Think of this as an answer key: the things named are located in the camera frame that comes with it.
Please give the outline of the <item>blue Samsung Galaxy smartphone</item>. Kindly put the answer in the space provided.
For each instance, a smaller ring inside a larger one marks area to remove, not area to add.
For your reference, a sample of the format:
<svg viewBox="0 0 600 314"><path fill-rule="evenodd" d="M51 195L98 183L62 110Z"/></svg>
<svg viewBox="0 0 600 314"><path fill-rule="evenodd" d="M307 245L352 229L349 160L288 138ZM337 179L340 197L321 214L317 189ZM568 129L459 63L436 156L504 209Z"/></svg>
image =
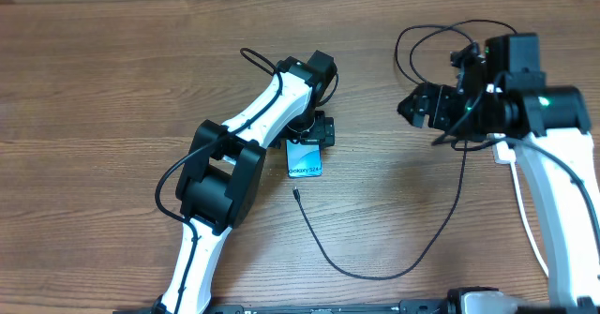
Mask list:
<svg viewBox="0 0 600 314"><path fill-rule="evenodd" d="M292 179L317 177L323 174L320 147L317 144L301 144L286 141L288 176Z"/></svg>

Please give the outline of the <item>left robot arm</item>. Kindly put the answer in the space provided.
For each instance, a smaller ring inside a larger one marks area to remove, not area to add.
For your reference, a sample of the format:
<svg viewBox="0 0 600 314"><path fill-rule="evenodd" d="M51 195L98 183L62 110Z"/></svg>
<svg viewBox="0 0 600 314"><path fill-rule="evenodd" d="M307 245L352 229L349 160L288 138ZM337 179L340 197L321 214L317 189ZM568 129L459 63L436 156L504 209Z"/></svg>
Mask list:
<svg viewBox="0 0 600 314"><path fill-rule="evenodd" d="M188 153L159 179L157 207L183 232L172 281L153 313L209 307L221 251L255 201L268 148L285 145L290 174L311 176L321 169L321 151L335 143L334 120L320 109L338 85L333 56L316 51L306 62L272 63L249 48L240 53L271 82L236 116L202 122Z"/></svg>

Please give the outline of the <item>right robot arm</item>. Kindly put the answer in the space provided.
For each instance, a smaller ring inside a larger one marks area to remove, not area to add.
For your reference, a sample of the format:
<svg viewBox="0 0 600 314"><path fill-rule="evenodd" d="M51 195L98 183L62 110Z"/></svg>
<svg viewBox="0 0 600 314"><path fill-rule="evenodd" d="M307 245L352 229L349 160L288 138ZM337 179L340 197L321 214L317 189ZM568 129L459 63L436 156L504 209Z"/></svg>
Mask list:
<svg viewBox="0 0 600 314"><path fill-rule="evenodd" d="M596 313L599 310L599 186L592 118L572 85L549 86L535 33L509 34L453 52L457 85L420 83L397 105L415 127L441 131L435 144L476 152L505 143L527 180L547 255L549 303L498 301L464 292L458 313Z"/></svg>

